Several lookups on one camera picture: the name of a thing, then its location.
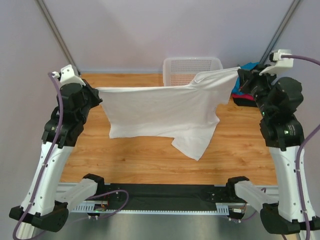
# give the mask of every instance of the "red cloth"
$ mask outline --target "red cloth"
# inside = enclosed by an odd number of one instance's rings
[[[238,94],[232,93],[231,96],[235,99],[248,99],[250,101],[254,101],[254,97],[249,94],[238,95]]]

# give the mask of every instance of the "blue cloth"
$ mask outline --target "blue cloth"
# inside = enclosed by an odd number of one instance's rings
[[[253,69],[255,66],[257,66],[259,64],[259,62],[249,62],[247,63],[246,65],[243,65],[241,66],[242,69],[245,69],[245,70],[251,70]],[[238,79],[236,80],[235,82],[235,86],[234,88],[232,89],[232,93],[233,94],[238,94],[238,95],[243,95],[244,93],[240,92],[239,91],[239,88],[240,88],[240,78],[238,77]]]

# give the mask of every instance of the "metal frame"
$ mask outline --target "metal frame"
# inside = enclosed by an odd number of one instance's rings
[[[74,187],[75,185],[77,185],[76,182],[59,182],[58,187],[56,189],[56,194],[63,194],[66,191],[68,191],[69,189],[71,189],[72,187]],[[225,185],[214,185],[215,187],[225,187]],[[256,186],[258,189],[262,189],[265,188],[266,189],[266,194],[268,194],[270,197],[273,198],[279,198],[279,188],[277,185],[257,185]],[[99,203],[101,204],[102,201],[99,200],[88,200],[88,201],[84,201],[83,204],[87,204],[87,203]],[[242,206],[243,203],[235,203],[235,202],[219,202],[216,203],[217,206]]]
[[[43,17],[46,20],[49,28],[51,29],[56,41],[58,42],[65,58],[68,60],[68,62],[70,64],[77,67],[73,57],[71,56],[71,54],[67,48],[65,41],[63,40],[63,38],[62,38],[62,36],[61,36],[61,34],[55,24],[54,19],[52,18],[51,14],[50,14],[50,12],[44,2],[44,0],[34,0],[34,1],[35,1],[36,5],[39,7],[41,13],[43,14]]]
[[[288,11],[284,15],[284,18],[282,19],[279,27],[277,28],[277,30],[275,31],[273,37],[271,38],[271,41],[270,41],[269,45],[265,49],[265,51],[264,51],[264,53],[262,55],[262,58],[260,59],[260,63],[261,64],[264,64],[267,61],[267,59],[269,57],[269,54],[275,48],[275,46],[278,43],[281,35],[285,31],[287,25],[291,21],[293,15],[296,13],[298,7],[300,6],[300,4],[302,2],[303,2],[303,0],[293,0],[292,1],[291,6],[289,7]]]
[[[84,201],[81,204],[77,205],[71,213],[90,213],[90,214],[111,214],[116,209],[108,209],[105,211],[95,211],[95,205],[101,204],[101,201]],[[157,215],[219,215],[219,216],[228,216],[229,215],[229,206],[228,205],[217,205],[216,210],[212,211],[151,211],[151,210],[121,210],[119,214],[157,214]]]

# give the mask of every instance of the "white t-shirt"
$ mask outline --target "white t-shirt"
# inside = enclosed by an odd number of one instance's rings
[[[216,107],[228,103],[238,69],[201,72],[184,86],[98,87],[109,137],[174,138],[174,147],[198,161],[219,122]]]

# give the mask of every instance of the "robotic arm base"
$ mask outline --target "robotic arm base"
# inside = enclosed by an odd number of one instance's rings
[[[9,217],[18,221],[22,214],[24,214],[23,208],[16,206],[11,208]],[[65,225],[68,215],[67,203],[55,202],[52,212],[43,216],[40,216],[39,213],[35,215],[28,213],[23,222],[31,224],[36,228],[56,233]]]
[[[306,230],[305,222],[298,222],[293,220],[292,222],[284,219],[279,215],[278,204],[263,204],[263,208],[260,211],[260,218],[266,231],[270,234],[297,234],[300,231]],[[310,223],[310,230],[320,230],[320,218],[313,217]]]

